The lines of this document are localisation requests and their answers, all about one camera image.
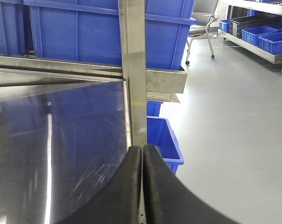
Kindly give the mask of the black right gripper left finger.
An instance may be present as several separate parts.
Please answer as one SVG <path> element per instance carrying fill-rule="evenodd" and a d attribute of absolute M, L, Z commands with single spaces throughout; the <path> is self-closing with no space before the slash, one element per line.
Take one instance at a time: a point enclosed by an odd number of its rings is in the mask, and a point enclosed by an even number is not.
<path fill-rule="evenodd" d="M 131 146 L 108 184 L 60 224 L 137 224 L 141 191 L 141 147 Z"/>

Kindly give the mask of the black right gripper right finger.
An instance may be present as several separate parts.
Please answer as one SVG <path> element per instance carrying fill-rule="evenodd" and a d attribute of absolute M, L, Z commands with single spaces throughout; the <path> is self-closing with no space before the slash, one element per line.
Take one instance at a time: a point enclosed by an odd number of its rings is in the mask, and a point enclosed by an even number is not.
<path fill-rule="evenodd" d="M 143 190 L 149 224 L 233 224 L 189 191 L 154 145 L 143 147 Z"/>

